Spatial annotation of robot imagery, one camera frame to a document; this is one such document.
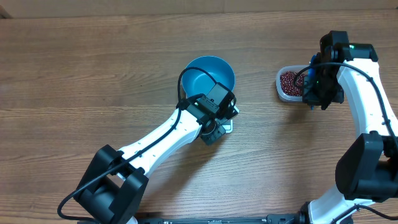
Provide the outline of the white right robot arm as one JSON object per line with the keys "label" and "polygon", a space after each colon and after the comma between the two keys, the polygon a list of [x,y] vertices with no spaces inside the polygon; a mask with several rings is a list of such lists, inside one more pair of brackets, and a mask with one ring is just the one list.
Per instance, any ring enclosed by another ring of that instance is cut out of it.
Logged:
{"label": "white right robot arm", "polygon": [[397,197],[397,116],[379,76],[378,56],[371,44],[351,43],[345,31],[332,30],[320,39],[320,52],[304,69],[308,75],[293,84],[302,101],[322,110],[347,101],[356,140],[338,161],[335,184],[306,203],[301,223],[352,223],[352,214]]}

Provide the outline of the red adzuki beans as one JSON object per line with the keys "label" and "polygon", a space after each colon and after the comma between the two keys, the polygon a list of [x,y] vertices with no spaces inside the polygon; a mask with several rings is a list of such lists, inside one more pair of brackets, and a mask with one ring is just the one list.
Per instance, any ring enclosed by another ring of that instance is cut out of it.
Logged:
{"label": "red adzuki beans", "polygon": [[297,73],[293,71],[286,71],[280,75],[281,89],[288,96],[302,96],[301,89],[294,85],[296,75]]}

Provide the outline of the blue plastic measuring scoop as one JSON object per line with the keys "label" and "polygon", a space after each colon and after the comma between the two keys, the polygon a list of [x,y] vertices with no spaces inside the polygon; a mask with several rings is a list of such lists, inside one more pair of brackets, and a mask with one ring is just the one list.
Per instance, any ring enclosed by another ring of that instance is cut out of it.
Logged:
{"label": "blue plastic measuring scoop", "polygon": [[[311,61],[310,61],[310,65],[314,65],[316,59],[317,59],[317,56],[314,55],[314,56],[312,57]],[[315,70],[314,68],[311,68],[311,69],[308,70],[308,84],[310,85],[310,86],[308,87],[308,92],[309,92],[309,93],[312,91],[312,87],[313,87],[314,83],[316,82],[316,76],[315,76],[315,74],[316,74],[316,70]]]}

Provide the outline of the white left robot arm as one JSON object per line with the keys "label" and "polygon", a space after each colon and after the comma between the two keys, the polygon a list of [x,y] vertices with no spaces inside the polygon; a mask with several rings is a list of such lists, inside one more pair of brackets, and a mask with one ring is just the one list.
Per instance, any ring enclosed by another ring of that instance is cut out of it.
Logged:
{"label": "white left robot arm", "polygon": [[227,131],[224,124],[238,115],[236,100],[205,95],[182,99],[166,122],[142,139],[120,148],[97,151],[71,194],[91,216],[91,223],[136,223],[135,214],[149,177],[177,149],[202,138],[213,144]]}

